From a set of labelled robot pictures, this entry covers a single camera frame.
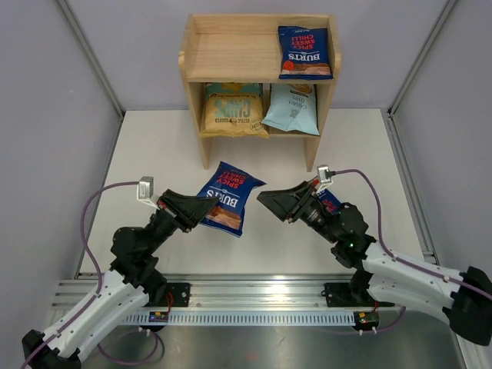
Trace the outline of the blue Burts chips bag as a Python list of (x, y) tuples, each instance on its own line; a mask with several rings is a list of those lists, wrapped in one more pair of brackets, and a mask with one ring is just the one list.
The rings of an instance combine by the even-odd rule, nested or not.
[(326, 211), (330, 214), (336, 214), (342, 205), (342, 202), (327, 188), (323, 191), (319, 191), (317, 197)]
[(326, 28), (279, 26), (279, 78), (308, 81), (332, 79), (327, 37)]
[(235, 237), (243, 234), (245, 205), (255, 188), (266, 183), (245, 171), (221, 161), (216, 172), (198, 192), (200, 198), (218, 198), (201, 224)]

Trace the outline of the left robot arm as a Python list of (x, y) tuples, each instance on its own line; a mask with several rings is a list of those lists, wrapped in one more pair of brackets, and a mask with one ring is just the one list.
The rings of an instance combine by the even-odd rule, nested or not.
[(154, 253), (175, 231), (188, 233), (195, 228), (219, 199), (171, 190), (157, 196), (151, 177), (134, 185), (137, 199), (154, 210), (148, 224), (119, 228), (112, 238), (115, 259), (108, 271), (96, 271), (96, 286), (58, 322), (22, 338), (24, 368), (80, 368), (128, 315), (147, 304), (165, 303), (167, 279), (157, 270)]

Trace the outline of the light blue cassava chips bag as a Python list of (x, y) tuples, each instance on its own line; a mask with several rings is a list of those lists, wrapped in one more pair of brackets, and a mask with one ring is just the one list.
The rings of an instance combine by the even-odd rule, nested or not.
[(314, 85), (273, 84), (270, 98), (262, 121), (264, 125), (281, 131), (319, 135)]

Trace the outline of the large yellow kettle chips bag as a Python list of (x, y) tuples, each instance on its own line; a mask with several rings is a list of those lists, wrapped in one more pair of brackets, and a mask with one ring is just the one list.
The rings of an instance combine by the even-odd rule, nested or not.
[(200, 136), (269, 138), (264, 119), (263, 86), (259, 83), (209, 82)]

